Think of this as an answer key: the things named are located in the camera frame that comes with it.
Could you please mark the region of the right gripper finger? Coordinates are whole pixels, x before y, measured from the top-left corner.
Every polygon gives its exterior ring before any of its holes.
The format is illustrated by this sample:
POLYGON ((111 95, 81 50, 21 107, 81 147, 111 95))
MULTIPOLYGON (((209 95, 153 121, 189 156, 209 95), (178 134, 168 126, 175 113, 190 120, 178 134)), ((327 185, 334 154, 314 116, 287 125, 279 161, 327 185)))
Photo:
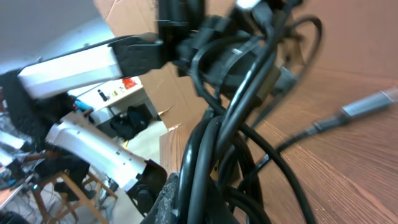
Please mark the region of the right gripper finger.
POLYGON ((141 221, 141 224, 186 223, 185 220, 180 219, 180 212, 177 209, 179 177, 179 172, 173 172, 170 174, 165 185, 160 191, 154 206, 141 221))

